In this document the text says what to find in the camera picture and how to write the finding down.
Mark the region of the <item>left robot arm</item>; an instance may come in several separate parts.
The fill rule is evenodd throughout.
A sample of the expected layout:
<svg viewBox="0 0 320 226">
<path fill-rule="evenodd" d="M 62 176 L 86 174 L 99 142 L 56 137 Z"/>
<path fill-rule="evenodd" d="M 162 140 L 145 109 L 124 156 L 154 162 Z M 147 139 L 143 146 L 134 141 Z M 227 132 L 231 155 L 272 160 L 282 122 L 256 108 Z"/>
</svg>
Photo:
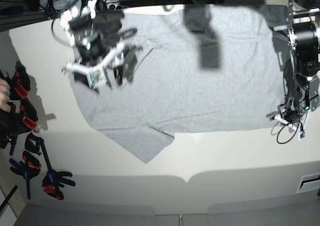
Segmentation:
<svg viewBox="0 0 320 226">
<path fill-rule="evenodd" d="M 287 25 L 292 79 L 287 98 L 277 110 L 266 115 L 288 128 L 294 137 L 306 137 L 311 112 L 320 106 L 320 0 L 288 0 Z"/>
</svg>

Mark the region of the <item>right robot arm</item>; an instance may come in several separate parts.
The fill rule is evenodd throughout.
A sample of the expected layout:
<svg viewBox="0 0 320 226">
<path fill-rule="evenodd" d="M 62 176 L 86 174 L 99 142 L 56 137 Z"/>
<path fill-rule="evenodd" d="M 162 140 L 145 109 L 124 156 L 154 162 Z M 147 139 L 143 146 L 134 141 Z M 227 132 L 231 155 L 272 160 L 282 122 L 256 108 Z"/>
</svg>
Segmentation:
<svg viewBox="0 0 320 226">
<path fill-rule="evenodd" d="M 141 47 L 129 39 L 136 28 L 124 29 L 123 11 L 109 11 L 102 0 L 67 0 L 59 15 L 59 24 L 67 37 L 74 59 L 61 73 L 73 74 L 76 81 L 98 91 L 100 87 L 122 86 L 133 72 L 132 61 Z"/>
</svg>

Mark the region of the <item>person hand at edge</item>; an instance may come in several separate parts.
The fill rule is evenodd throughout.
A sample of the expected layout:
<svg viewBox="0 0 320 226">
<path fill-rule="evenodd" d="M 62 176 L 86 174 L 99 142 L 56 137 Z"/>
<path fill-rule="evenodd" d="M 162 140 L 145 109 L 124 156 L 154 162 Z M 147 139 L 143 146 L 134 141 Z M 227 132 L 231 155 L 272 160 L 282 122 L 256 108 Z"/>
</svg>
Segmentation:
<svg viewBox="0 0 320 226">
<path fill-rule="evenodd" d="M 0 109 L 5 112 L 10 112 L 11 106 L 10 102 L 10 86 L 7 81 L 0 80 Z"/>
</svg>

